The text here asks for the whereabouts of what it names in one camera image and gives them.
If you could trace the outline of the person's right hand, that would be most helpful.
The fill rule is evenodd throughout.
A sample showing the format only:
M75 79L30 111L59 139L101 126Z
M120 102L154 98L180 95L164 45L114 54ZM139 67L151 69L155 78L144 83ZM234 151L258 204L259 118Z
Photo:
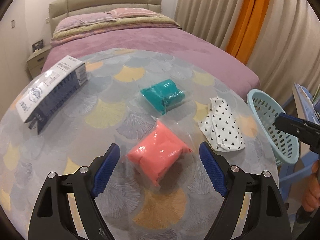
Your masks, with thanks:
M319 161L314 162L311 175L308 179L308 186L303 194L302 207L306 212L313 212L319 208L320 186L317 179Z

